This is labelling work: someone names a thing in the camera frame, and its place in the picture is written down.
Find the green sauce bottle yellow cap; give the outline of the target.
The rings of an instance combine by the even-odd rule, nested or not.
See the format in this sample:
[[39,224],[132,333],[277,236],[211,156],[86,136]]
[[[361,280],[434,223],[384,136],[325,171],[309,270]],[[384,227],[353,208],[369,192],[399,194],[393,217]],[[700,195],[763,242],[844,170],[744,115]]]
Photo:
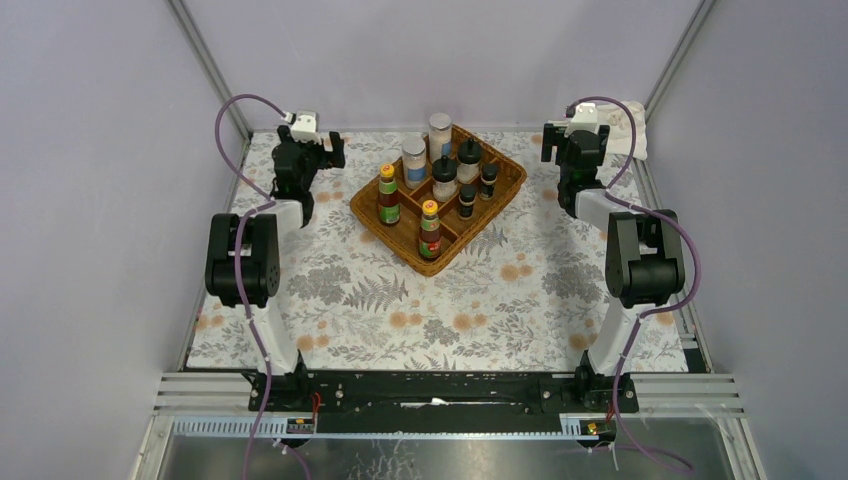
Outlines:
[[382,224],[395,225],[400,220],[400,200],[395,168],[386,163],[380,167],[378,183],[378,216]]

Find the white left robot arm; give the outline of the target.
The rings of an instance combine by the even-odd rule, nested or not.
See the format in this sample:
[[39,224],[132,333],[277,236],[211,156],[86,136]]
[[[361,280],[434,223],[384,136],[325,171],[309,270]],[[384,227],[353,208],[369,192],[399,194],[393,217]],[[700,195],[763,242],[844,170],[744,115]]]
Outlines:
[[238,215],[218,213],[211,219],[204,281],[208,294],[223,306],[243,309],[246,328],[257,355],[256,373],[248,375],[259,391],[288,411],[309,401],[310,385],[302,355],[282,326],[278,307],[281,289],[281,243],[306,227],[315,199],[311,187],[317,173],[346,165],[344,140],[328,133],[331,147],[306,131],[282,125],[272,149],[273,179],[265,203]]

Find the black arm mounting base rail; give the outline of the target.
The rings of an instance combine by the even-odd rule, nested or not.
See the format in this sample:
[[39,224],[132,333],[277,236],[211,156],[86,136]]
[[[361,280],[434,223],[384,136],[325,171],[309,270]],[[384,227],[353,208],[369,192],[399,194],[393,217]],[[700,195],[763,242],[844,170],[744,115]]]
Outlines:
[[546,372],[244,370],[252,412],[303,412],[321,434],[552,433],[562,414],[639,410],[634,382]]

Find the red sauce bottle yellow cap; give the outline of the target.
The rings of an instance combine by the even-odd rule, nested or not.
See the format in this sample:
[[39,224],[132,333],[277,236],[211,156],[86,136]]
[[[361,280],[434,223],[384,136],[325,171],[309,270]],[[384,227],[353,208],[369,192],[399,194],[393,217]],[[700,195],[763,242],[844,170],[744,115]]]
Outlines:
[[421,205],[422,215],[420,219],[419,255],[425,260],[434,260],[440,256],[442,250],[441,221],[438,216],[438,203],[435,200],[426,200]]

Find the small dark pepper jar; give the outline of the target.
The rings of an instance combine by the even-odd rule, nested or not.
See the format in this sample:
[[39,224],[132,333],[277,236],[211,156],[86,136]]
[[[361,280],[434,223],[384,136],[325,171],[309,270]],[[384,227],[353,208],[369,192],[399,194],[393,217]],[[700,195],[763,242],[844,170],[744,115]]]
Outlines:
[[488,201],[494,197],[498,173],[499,166],[494,163],[487,163],[482,166],[478,192],[481,200]]

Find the silver lid white grain jar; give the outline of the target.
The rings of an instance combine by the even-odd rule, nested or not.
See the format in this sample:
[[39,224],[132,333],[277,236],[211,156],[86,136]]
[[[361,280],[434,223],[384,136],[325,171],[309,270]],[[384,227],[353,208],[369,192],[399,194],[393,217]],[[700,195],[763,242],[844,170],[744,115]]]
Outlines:
[[428,153],[431,163],[451,155],[452,127],[453,122],[448,114],[438,112],[430,116]]

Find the silver lid jar blue label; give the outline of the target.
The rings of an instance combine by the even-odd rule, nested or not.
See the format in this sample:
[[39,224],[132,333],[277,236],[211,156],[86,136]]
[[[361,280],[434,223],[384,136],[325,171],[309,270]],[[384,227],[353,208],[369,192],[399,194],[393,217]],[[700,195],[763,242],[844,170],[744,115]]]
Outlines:
[[423,138],[406,138],[401,144],[401,157],[405,185],[414,190],[427,178],[426,145]]

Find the small pepper jar black cap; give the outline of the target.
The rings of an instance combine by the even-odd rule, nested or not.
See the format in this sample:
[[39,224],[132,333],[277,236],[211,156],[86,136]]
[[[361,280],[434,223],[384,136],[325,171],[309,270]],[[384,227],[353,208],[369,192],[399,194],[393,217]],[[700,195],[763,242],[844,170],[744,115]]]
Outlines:
[[477,189],[474,185],[464,184],[459,190],[458,216],[462,220],[468,220],[473,216]]

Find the white jar wide black lid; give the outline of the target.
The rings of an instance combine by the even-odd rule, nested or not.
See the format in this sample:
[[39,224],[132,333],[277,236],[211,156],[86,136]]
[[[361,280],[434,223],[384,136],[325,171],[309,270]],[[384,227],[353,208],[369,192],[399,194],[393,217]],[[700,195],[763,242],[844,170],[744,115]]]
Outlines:
[[442,156],[432,164],[432,194],[437,202],[445,203],[457,191],[457,164],[448,156]]

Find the white bottle black cap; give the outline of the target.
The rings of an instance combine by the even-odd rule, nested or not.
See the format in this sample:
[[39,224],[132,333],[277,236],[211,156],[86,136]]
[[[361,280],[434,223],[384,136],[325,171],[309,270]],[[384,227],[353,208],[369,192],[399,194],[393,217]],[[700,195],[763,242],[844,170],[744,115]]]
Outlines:
[[469,138],[461,143],[457,150],[457,180],[461,184],[471,184],[479,175],[480,163],[483,157],[481,145]]

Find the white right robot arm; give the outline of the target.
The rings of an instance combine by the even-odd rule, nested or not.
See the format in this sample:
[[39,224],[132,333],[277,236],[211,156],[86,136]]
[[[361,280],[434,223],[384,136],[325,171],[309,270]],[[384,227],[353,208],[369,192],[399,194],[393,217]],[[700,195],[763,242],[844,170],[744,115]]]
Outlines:
[[604,278],[611,297],[601,331],[574,373],[569,395],[597,412],[626,391],[629,355],[638,343],[646,312],[665,305],[685,281],[681,239],[671,210],[637,211],[612,199],[598,177],[610,129],[544,124],[541,159],[560,169],[558,203],[572,218],[607,236]]

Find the brown wicker divided basket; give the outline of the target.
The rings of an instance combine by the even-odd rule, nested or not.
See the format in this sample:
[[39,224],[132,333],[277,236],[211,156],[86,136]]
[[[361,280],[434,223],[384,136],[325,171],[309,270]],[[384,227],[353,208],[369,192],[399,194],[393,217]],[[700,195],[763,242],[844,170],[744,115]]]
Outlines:
[[[445,203],[437,202],[432,194],[432,168],[427,167],[427,178],[416,189],[410,190],[404,185],[398,187],[400,200],[400,220],[392,226],[384,225],[378,216],[378,183],[375,177],[360,189],[352,198],[350,207],[360,222],[401,260],[416,272],[432,277],[444,268],[468,244],[500,214],[519,192],[527,178],[526,170],[506,155],[481,140],[470,131],[455,125],[452,127],[452,151],[449,158],[457,161],[457,150],[461,143],[469,138],[476,140],[483,149],[479,175],[471,185],[477,189],[473,216],[462,220],[458,216],[459,190],[464,185],[457,181],[455,195]],[[479,198],[481,168],[487,163],[499,166],[494,197],[484,201]],[[441,221],[442,250],[434,260],[425,260],[419,255],[419,229],[422,215],[421,205],[426,200],[438,203],[438,216]]]

